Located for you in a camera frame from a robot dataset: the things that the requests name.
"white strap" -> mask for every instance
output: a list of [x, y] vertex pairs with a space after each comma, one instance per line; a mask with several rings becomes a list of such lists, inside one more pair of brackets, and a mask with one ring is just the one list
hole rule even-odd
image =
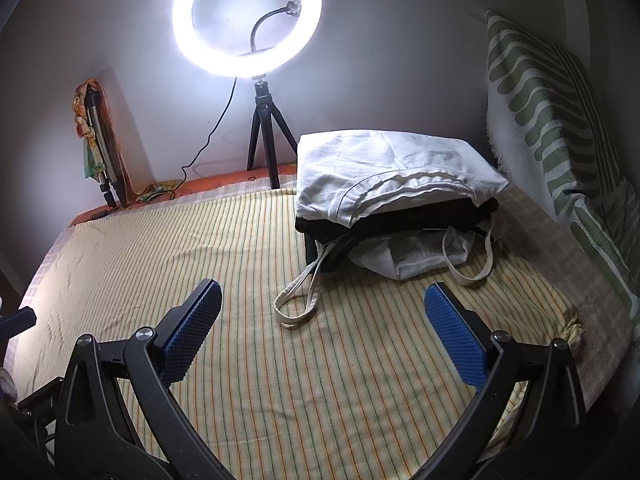
[[[320, 281], [321, 281], [320, 279], [321, 274], [319, 272], [320, 267], [321, 267], [322, 261], [336, 246], [339, 239], [340, 238], [338, 238], [337, 240], [334, 240], [333, 242], [325, 246], [316, 243], [316, 246], [318, 247], [318, 258], [316, 258], [314, 262], [308, 264], [308, 266], [305, 267], [305, 270], [303, 270], [295, 280], [289, 283], [289, 285], [287, 285], [286, 288], [280, 294], [278, 294], [276, 299], [273, 301], [273, 313], [275, 314], [279, 322], [285, 325], [295, 326], [295, 325], [304, 323], [307, 319], [309, 319], [314, 314], [316, 310], [316, 304], [318, 303], [318, 297], [320, 296], [320, 291], [319, 291]], [[305, 311], [299, 316], [286, 316], [285, 314], [282, 313], [280, 308], [293, 297], [295, 292], [300, 288], [302, 283], [306, 280], [306, 277], [314, 269], [315, 271], [313, 276], [311, 277], [311, 285], [309, 286], [309, 292], [306, 295]]]
[[444, 233], [442, 237], [442, 253], [444, 254], [444, 259], [447, 262], [447, 267], [449, 267], [450, 272], [453, 274], [454, 279], [462, 286], [469, 286], [475, 282], [479, 282], [480, 280], [484, 280], [490, 273], [491, 268], [494, 266], [494, 252], [491, 248], [491, 231], [494, 228], [494, 219], [491, 218], [491, 225], [489, 230], [486, 232], [486, 236], [484, 237], [484, 249], [486, 250], [486, 263], [480, 272], [478, 272], [474, 277], [468, 278], [464, 274], [460, 273], [457, 270], [449, 257], [447, 256], [447, 247], [446, 242], [449, 235], [452, 235], [455, 231], [453, 227], [447, 228], [447, 231]]

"black tripod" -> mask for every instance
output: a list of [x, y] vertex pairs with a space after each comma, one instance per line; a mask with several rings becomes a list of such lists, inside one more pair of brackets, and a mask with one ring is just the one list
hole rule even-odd
[[291, 130], [287, 126], [284, 117], [273, 103], [273, 98], [269, 93], [269, 84], [260, 80], [255, 84], [255, 112], [251, 125], [251, 141], [249, 142], [249, 159], [246, 168], [249, 171], [254, 166], [255, 148], [258, 144], [258, 131], [262, 129], [262, 143], [264, 144], [264, 154], [267, 158], [267, 169], [269, 170], [269, 180], [271, 189], [280, 187], [278, 178], [278, 161], [276, 160], [276, 147], [273, 143], [273, 124], [271, 116], [276, 119], [282, 133], [289, 141], [293, 151], [298, 154], [298, 143], [291, 135]]

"silver bolt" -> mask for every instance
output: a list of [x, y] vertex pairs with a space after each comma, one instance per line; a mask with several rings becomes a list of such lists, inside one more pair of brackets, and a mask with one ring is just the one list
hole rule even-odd
[[78, 341], [76, 341], [76, 344], [78, 346], [87, 346], [93, 340], [94, 338], [92, 338], [90, 335], [84, 334], [78, 338]]
[[498, 343], [508, 343], [511, 341], [511, 334], [509, 332], [505, 332], [504, 330], [496, 330], [494, 332], [494, 339]]
[[569, 345], [567, 344], [567, 342], [564, 339], [556, 339], [554, 341], [554, 346], [558, 350], [566, 350], [567, 348], [569, 348]]
[[145, 341], [149, 339], [154, 334], [154, 330], [145, 326], [136, 332], [136, 338], [140, 339], [140, 341]]

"green striped pillow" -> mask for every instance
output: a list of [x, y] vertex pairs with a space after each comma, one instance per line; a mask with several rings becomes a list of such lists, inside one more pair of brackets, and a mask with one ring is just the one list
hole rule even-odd
[[501, 169], [565, 225], [629, 309], [640, 342], [640, 207], [579, 60], [489, 10], [489, 138]]

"ring light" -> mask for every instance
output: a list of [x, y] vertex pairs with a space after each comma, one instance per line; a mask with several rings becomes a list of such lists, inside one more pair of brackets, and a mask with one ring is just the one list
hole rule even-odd
[[249, 56], [230, 56], [205, 44], [193, 27], [195, 0], [174, 0], [174, 33], [182, 53], [204, 70], [218, 75], [251, 77], [264, 74], [294, 57], [313, 35], [322, 0], [301, 0], [302, 11], [289, 35], [274, 48]]

